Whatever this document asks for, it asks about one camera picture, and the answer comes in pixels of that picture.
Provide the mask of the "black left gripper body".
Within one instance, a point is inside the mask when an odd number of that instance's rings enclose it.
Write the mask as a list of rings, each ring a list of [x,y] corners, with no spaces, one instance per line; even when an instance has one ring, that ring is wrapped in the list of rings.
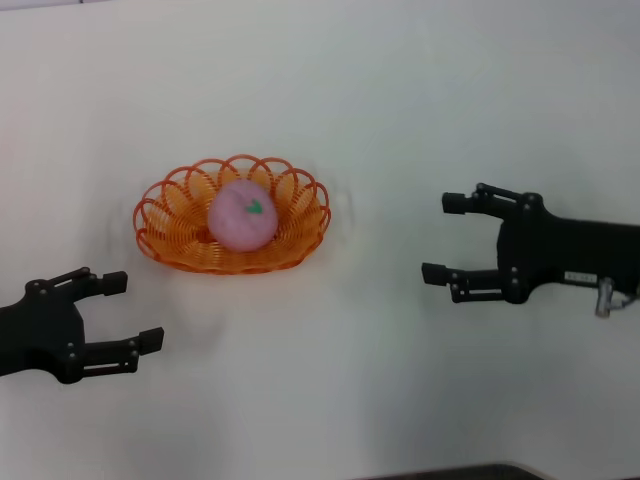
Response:
[[[62,384],[82,378],[83,320],[72,283],[32,281],[1,309],[1,374],[41,370]]]

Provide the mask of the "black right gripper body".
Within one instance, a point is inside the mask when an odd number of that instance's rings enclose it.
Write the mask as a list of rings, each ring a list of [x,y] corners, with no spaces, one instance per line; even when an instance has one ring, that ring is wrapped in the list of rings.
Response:
[[[596,288],[609,280],[627,297],[639,295],[639,228],[556,216],[538,194],[504,201],[497,242],[501,290],[526,302],[550,283]]]

